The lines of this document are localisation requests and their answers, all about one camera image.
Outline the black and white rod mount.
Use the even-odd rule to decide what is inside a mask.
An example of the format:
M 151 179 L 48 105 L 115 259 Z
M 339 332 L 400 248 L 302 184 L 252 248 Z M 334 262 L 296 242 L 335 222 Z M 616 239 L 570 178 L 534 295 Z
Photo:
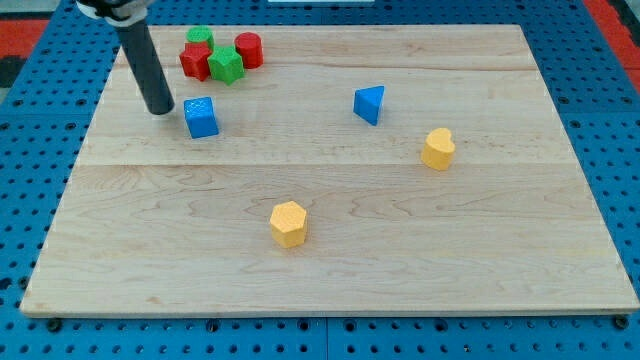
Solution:
M 104 19 L 115 27 L 129 27 L 148 14 L 154 0 L 77 0 L 77 8 L 91 19 Z

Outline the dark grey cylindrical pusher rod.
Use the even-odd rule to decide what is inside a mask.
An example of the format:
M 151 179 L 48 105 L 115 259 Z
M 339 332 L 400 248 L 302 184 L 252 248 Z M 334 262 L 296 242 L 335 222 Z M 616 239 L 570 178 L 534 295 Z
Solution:
M 174 99 L 146 21 L 117 27 L 116 32 L 147 110 L 153 115 L 172 111 Z

